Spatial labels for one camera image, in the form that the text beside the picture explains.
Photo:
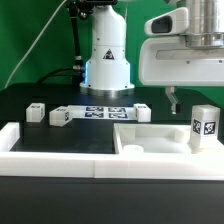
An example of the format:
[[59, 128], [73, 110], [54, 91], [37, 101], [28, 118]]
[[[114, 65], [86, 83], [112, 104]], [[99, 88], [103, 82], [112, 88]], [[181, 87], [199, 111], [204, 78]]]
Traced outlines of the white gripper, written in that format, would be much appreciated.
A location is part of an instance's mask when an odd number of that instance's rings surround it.
[[174, 86], [224, 86], [224, 5], [186, 5], [148, 20], [139, 79], [166, 86], [171, 111], [181, 103]]

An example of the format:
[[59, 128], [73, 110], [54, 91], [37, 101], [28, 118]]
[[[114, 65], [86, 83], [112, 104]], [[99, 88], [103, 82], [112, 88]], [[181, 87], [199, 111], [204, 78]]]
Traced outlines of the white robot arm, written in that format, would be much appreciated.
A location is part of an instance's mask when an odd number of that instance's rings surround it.
[[[145, 86], [163, 86], [178, 112], [178, 86], [224, 86], [224, 0], [164, 0], [183, 5], [148, 20], [138, 77]], [[116, 0], [81, 0], [93, 15], [92, 56], [81, 90], [115, 97], [134, 89], [125, 58], [126, 22], [112, 5]]]

